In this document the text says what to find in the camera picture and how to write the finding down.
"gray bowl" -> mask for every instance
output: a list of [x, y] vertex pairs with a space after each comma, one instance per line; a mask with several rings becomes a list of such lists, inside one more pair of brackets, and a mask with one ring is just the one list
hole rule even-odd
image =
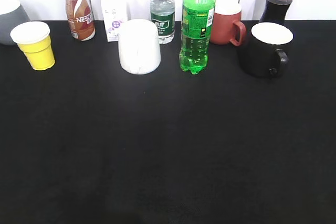
[[28, 21], [19, 0], [0, 0], [0, 44], [15, 45], [10, 36], [12, 29]]

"yellow cup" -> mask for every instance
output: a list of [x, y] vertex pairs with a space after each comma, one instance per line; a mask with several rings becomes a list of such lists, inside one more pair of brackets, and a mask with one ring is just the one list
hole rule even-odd
[[15, 27], [10, 36], [26, 55], [35, 70], [46, 70], [55, 64], [50, 29], [43, 22], [26, 22]]

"mineral water bottle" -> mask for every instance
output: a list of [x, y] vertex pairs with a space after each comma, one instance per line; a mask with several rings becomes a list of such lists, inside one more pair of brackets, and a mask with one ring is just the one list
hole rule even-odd
[[175, 0], [151, 0], [151, 21], [156, 24], [160, 44], [167, 44], [174, 38]]
[[183, 0], [180, 67], [198, 74], [208, 62], [216, 0]]

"black mug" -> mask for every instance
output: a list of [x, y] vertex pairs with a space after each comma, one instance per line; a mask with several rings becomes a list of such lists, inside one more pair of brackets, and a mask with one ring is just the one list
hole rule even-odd
[[282, 25], [259, 23], [238, 48], [241, 68], [255, 77], [281, 77], [288, 63], [293, 33]]

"green bottle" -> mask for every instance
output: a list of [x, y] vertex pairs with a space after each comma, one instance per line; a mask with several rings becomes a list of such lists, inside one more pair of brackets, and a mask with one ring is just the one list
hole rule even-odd
[[183, 0], [180, 67], [198, 74], [208, 62], [216, 0]]

